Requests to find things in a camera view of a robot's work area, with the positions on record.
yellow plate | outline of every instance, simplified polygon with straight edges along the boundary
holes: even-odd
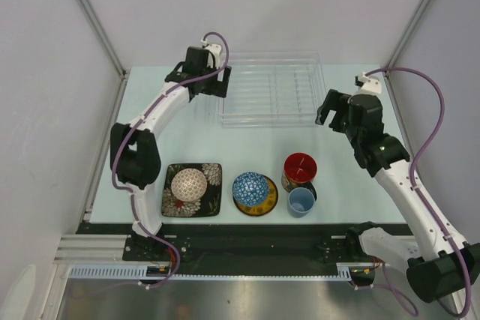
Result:
[[[262,204],[257,206],[245,206],[233,200],[233,202],[235,203],[235,206],[243,214],[249,215],[251,217],[261,217],[262,215],[268,214],[277,205],[277,202],[278,202],[277,186],[268,176],[265,176],[265,178],[267,179],[267,182],[268,182],[269,192],[268,192],[267,199],[265,199],[265,201]]]

light blue table surface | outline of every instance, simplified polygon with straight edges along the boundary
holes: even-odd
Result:
[[[378,64],[326,64],[322,66],[327,91],[330,88],[352,94],[354,77]],[[130,73],[118,121],[129,122],[144,110],[161,90],[171,67],[134,67]],[[392,102],[386,87],[381,96],[385,131],[401,139]],[[405,223],[388,194],[360,169],[353,150],[343,134],[327,126],[284,128],[225,128],[218,116],[218,99],[200,95],[183,108],[160,135],[158,148],[162,170],[155,184],[158,209],[167,165],[171,163],[221,163],[223,188],[220,213],[216,217],[170,218],[164,223],[202,224],[293,224],[293,223]],[[291,153],[304,152],[317,162],[313,184],[318,201],[313,210],[300,219],[287,211],[287,192],[281,186],[285,159]],[[263,217],[241,213],[232,201],[232,184],[243,172],[269,176],[279,190],[278,204]],[[91,223],[131,223],[133,217],[128,196],[111,184],[108,161],[94,201]]]

bowl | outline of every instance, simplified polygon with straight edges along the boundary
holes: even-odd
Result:
[[[207,190],[207,179],[197,169],[184,169],[172,179],[172,194],[183,202],[195,202]]]
[[[269,183],[258,172],[244,172],[233,182],[234,200],[245,206],[257,206],[262,204],[269,195]]]

black square plate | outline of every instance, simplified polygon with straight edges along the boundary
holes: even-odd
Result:
[[[207,190],[197,202],[183,202],[172,193],[172,180],[181,170],[200,170],[207,179]],[[222,197],[222,166],[217,163],[181,163],[168,165],[162,195],[165,217],[214,217],[220,212]]]

blue patterned bowl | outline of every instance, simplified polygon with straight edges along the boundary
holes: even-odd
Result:
[[[244,172],[233,182],[234,200],[245,206],[262,204],[269,195],[269,183],[258,172]]]

